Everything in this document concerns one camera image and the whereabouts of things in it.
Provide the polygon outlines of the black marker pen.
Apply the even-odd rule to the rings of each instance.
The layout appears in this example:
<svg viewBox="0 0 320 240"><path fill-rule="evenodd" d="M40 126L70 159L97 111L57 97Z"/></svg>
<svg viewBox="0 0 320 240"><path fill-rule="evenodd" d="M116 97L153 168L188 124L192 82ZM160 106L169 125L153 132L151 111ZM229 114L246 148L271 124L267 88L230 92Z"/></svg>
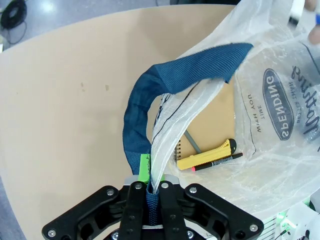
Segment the black marker pen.
<svg viewBox="0 0 320 240"><path fill-rule="evenodd" d="M196 171L199 171L199 170L207 169L207 168L210 168L210 167L213 167L213 166L217 166L217 165L223 164L223 163L228 162L230 160L234 160L234 159L240 158L242 156L243 156L243 153L241 152L241 153L237 153L237 154L225 157L225 158L221 158L221 159L217 159L217 160L214 160L214 161L211 161L211 162L207 162L207 163L203 163L203 164L200 164L200 165L196 165L196 166L192 167L192 171L196 172Z"/></svg>

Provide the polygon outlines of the yellow utility knife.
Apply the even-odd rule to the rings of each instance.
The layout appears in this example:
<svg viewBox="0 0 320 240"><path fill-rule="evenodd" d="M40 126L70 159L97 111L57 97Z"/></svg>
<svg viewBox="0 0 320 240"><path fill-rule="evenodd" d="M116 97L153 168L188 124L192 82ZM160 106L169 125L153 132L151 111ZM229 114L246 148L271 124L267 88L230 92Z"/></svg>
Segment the yellow utility knife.
<svg viewBox="0 0 320 240"><path fill-rule="evenodd" d="M229 138L221 146L215 149L179 159L177 161L177 167L179 170L186 170L198 165L223 159L231 156L236 151L236 148L237 142L233 138Z"/></svg>

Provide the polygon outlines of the translucent shopping bag navy handles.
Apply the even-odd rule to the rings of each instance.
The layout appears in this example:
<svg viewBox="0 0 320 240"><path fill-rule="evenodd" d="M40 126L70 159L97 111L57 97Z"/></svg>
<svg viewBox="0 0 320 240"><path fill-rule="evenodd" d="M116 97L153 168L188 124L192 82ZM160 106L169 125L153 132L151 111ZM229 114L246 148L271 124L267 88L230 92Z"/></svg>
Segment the translucent shopping bag navy handles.
<svg viewBox="0 0 320 240"><path fill-rule="evenodd" d="M123 148L134 174L150 154L150 193L165 170L266 219L320 188L320 47L300 22L306 0L241 0L180 58L152 65L124 113ZM191 174L173 164L191 121L233 81L235 138L243 158Z"/></svg>

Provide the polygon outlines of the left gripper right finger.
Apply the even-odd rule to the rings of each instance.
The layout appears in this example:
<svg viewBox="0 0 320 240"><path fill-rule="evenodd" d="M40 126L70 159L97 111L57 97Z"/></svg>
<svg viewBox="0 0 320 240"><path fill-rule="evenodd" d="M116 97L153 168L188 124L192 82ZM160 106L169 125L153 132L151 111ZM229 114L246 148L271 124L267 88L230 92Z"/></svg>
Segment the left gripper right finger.
<svg viewBox="0 0 320 240"><path fill-rule="evenodd" d="M263 232L260 219L198 183L182 188L178 178L170 175L160 182L158 194L183 221L198 225L217 240L257 240Z"/></svg>

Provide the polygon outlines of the kraft spiral notebook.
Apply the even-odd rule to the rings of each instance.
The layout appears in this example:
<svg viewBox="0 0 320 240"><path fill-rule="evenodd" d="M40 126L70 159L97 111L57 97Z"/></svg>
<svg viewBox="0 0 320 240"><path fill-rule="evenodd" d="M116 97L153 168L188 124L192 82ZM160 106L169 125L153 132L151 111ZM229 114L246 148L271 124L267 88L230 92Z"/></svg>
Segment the kraft spiral notebook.
<svg viewBox="0 0 320 240"><path fill-rule="evenodd" d="M235 139L234 84L225 83L214 99L191 121L186 129L201 153L220 147L227 139ZM183 134L174 150L174 160L197 155Z"/></svg>

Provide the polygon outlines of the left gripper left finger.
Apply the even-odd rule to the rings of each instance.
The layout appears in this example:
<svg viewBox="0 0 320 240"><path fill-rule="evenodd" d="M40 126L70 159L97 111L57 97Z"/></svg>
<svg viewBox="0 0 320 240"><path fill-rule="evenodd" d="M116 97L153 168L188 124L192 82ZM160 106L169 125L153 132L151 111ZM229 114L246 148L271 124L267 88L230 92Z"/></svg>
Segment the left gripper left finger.
<svg viewBox="0 0 320 240"><path fill-rule="evenodd" d="M121 189L106 185L47 223L41 230L45 240L94 240L115 223L140 230L147 209L150 155L140 156L139 174L129 177Z"/></svg>

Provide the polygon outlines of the grey pencil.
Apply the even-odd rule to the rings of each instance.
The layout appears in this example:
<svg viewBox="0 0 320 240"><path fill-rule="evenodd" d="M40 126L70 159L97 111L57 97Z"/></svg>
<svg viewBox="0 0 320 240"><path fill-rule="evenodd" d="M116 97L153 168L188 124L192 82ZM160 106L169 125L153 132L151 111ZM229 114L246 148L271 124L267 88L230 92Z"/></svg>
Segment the grey pencil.
<svg viewBox="0 0 320 240"><path fill-rule="evenodd" d="M186 139L188 140L188 142L190 143L190 145L195 150L195 152L197 154L201 154L202 153L201 149L199 148L199 146L197 145L197 143L195 142L195 140L192 138L192 136L190 135L190 133L187 130L184 132L184 135L185 135Z"/></svg>

